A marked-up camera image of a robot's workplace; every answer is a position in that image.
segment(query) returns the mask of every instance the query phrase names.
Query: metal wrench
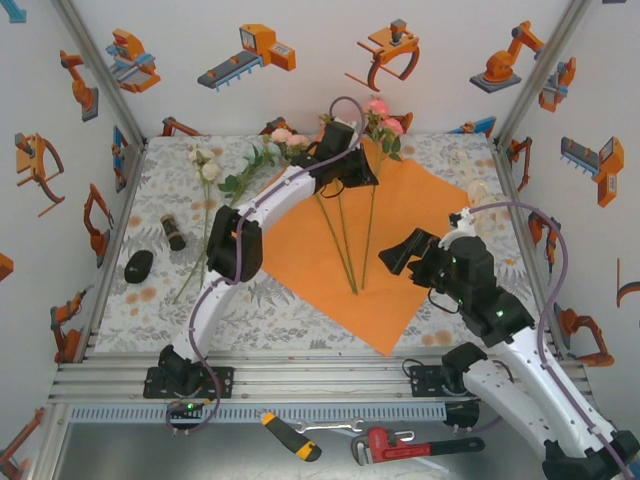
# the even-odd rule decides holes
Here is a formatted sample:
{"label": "metal wrench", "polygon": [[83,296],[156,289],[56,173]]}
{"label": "metal wrench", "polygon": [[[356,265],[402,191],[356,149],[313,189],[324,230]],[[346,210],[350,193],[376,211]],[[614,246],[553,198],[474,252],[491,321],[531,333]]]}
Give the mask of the metal wrench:
{"label": "metal wrench", "polygon": [[350,422],[329,422],[329,423],[314,423],[306,422],[305,420],[298,420],[300,426],[296,428],[296,432],[304,433],[307,430],[336,430],[339,428],[348,428],[353,432],[359,433],[362,431],[358,425],[364,423],[362,418],[354,418]]}

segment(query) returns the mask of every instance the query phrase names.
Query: floral tablecloth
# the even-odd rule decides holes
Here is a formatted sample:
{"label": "floral tablecloth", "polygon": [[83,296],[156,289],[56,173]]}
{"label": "floral tablecloth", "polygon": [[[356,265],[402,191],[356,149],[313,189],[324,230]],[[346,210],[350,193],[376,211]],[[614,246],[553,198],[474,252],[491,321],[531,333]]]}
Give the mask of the floral tablecloth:
{"label": "floral tablecloth", "polygon": [[[95,346],[96,352],[157,352],[171,342],[187,321],[199,292],[199,273],[177,303],[173,300],[202,251],[205,208],[211,213],[223,202],[212,187],[212,201],[204,197],[188,148],[198,145],[220,156],[222,178],[244,167],[243,154],[257,136],[159,137],[149,141],[142,176],[128,220],[118,264],[111,284]],[[473,176],[501,193],[500,183],[484,135],[405,135],[402,153],[431,173],[465,188],[464,179],[451,168],[452,158],[466,153]],[[251,198],[278,172],[266,167],[252,182],[243,199]],[[160,218],[173,214],[187,247],[169,249]],[[506,212],[500,229],[483,238],[495,256],[498,282],[516,295],[531,313],[536,311],[529,279],[515,233]],[[154,263],[141,284],[124,280],[124,267],[137,250],[150,250]],[[458,315],[448,315],[428,302],[419,309],[396,348],[448,346],[477,339]],[[298,298],[263,271],[238,291],[217,327],[215,350],[363,349],[366,344],[326,315]]]}

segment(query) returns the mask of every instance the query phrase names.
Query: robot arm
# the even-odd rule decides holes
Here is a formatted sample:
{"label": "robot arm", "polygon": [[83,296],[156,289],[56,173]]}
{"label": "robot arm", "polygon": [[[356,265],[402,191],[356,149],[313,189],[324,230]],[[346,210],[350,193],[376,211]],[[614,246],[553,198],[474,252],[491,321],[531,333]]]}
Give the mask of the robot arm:
{"label": "robot arm", "polygon": [[509,364],[528,395],[506,382],[472,343],[443,357],[447,387],[485,399],[543,458],[550,480],[608,480],[621,473],[607,447],[629,463],[640,450],[637,439],[616,431],[591,407],[546,347],[538,352],[535,322],[514,295],[497,285],[493,256],[475,236],[469,211],[451,215],[450,221],[455,228],[442,240],[416,229],[381,252],[380,259],[399,275],[417,256],[408,263],[413,283],[454,299],[466,326]]}
{"label": "robot arm", "polygon": [[340,180],[345,188],[377,185],[355,131],[333,121],[322,140],[291,161],[281,179],[237,209],[218,210],[207,245],[208,273],[190,321],[160,353],[158,365],[180,395],[195,392],[202,381],[202,352],[207,352],[223,312],[239,288],[262,264],[262,234],[282,215],[321,188]]}

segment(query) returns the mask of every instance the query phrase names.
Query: red pipe wrench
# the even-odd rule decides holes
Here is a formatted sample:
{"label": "red pipe wrench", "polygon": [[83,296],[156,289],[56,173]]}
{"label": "red pipe wrench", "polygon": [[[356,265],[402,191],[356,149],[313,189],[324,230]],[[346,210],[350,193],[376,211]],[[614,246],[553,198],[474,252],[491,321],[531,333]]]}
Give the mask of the red pipe wrench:
{"label": "red pipe wrench", "polygon": [[351,453],[356,462],[364,466],[404,458],[480,452],[485,447],[484,441],[478,437],[419,444],[408,444],[403,439],[413,439],[413,432],[396,433],[383,427],[374,427],[366,435],[353,439]]}

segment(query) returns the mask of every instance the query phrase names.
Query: orange paper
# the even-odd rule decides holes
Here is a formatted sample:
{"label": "orange paper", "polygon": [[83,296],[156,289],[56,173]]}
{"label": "orange paper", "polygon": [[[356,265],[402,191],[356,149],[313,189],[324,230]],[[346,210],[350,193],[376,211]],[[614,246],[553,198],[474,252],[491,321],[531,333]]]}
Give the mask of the orange paper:
{"label": "orange paper", "polygon": [[[365,147],[373,164],[375,147],[370,142]],[[357,295],[349,286],[317,198],[298,204],[267,232],[263,268],[303,300],[389,355],[424,303],[427,290],[413,285],[408,270],[400,276],[389,273],[378,253],[405,240],[416,227],[442,237],[449,231],[449,214],[468,206],[468,200],[463,190],[413,160],[384,160],[378,179],[364,290],[362,268],[372,187],[344,190],[340,195]],[[338,198],[322,202],[344,253]]]}

